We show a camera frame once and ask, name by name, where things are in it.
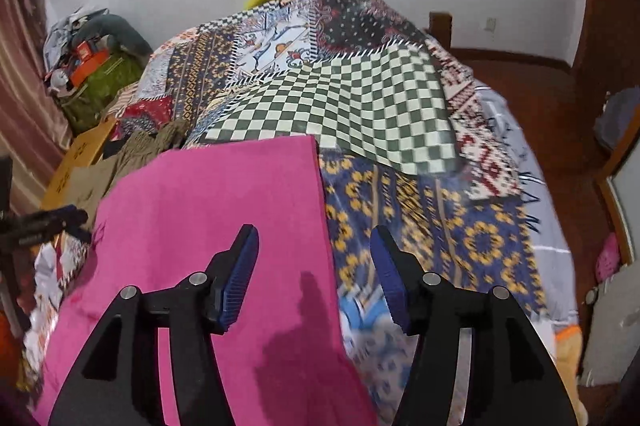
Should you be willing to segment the wooden framed mirror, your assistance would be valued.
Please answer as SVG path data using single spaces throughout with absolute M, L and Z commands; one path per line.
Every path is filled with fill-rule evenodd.
M 639 259 L 639 107 L 597 175 L 596 185 L 616 234 L 620 258 L 632 264 Z

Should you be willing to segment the wooden bed post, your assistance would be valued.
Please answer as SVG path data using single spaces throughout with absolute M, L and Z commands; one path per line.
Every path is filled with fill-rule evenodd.
M 428 14 L 428 33 L 431 34 L 447 51 L 452 42 L 452 15 L 446 12 Z

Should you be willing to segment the white wall socket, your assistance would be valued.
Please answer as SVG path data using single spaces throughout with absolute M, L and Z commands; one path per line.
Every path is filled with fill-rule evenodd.
M 494 32 L 497 28 L 497 19 L 493 17 L 489 17 L 485 22 L 485 30 L 489 32 Z

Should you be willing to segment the olive khaki garment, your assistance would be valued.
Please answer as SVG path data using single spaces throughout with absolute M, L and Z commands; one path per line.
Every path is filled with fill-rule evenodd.
M 186 120 L 176 119 L 160 128 L 155 137 L 137 130 L 119 152 L 87 167 L 75 167 L 65 192 L 65 204 L 87 212 L 88 220 L 82 226 L 91 231 L 102 199 L 129 173 L 149 164 L 163 152 L 178 149 L 186 134 Z

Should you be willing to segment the pink slipper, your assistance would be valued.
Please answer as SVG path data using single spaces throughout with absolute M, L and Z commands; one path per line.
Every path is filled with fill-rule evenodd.
M 597 256 L 594 265 L 594 273 L 598 283 L 604 282 L 614 275 L 620 268 L 620 247 L 618 247 L 615 233 L 610 233 L 605 238 L 602 250 Z

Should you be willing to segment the patchwork patterned bedspread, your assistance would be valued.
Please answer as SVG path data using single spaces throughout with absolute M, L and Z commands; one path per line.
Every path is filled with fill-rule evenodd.
M 171 121 L 186 120 L 181 146 L 166 152 L 314 139 L 343 348 L 371 425 L 397 425 L 418 346 L 393 321 L 376 273 L 379 225 L 454 287 L 506 287 L 556 368 L 513 160 L 474 78 L 382 0 L 270 2 L 191 29 L 151 56 L 136 95 L 167 100 Z M 471 352 L 463 328 L 448 417 L 463 424 Z

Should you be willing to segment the pink pants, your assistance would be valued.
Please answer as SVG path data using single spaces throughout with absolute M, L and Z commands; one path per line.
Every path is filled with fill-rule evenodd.
M 317 145 L 166 152 L 100 204 L 43 425 L 371 425 L 346 357 Z

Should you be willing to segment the yellow cardboard box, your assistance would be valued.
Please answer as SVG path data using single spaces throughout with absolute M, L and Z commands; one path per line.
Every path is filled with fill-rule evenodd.
M 61 207 L 65 201 L 70 175 L 76 167 L 88 167 L 99 160 L 102 149 L 116 125 L 114 117 L 107 118 L 103 123 L 81 133 L 70 144 L 70 148 L 63 157 L 62 163 L 54 172 L 46 193 L 40 204 L 41 210 L 51 210 Z

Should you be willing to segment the orange yellow blanket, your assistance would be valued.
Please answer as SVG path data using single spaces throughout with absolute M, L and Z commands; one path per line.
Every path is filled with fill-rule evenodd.
M 579 399 L 577 372 L 582 356 L 582 330 L 570 325 L 555 334 L 555 365 L 574 409 L 577 424 L 588 424 L 588 412 Z

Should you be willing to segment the clutter pile with green bag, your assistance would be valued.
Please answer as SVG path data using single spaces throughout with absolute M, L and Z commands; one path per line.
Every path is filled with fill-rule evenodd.
M 95 127 L 118 92 L 141 78 L 151 54 L 122 16 L 108 8 L 78 8 L 49 29 L 43 83 L 79 134 Z

